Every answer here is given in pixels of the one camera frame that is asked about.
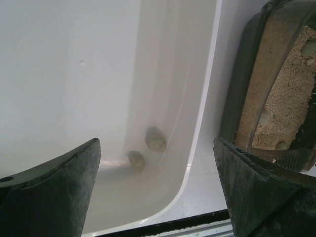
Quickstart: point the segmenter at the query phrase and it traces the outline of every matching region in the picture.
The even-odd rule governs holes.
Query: rock
[[[301,53],[303,57],[311,57],[316,52],[316,40],[308,40],[304,44]]]
[[[306,66],[311,66],[311,65],[314,64],[314,62],[315,62],[314,59],[308,59],[308,60],[306,61]]]
[[[290,148],[290,145],[285,142],[279,142],[276,145],[276,151],[286,151]]]
[[[155,152],[163,152],[166,149],[167,142],[158,127],[150,127],[146,135],[147,147]]]
[[[129,152],[129,163],[137,171],[141,172],[145,168],[145,159],[142,154],[136,151]]]

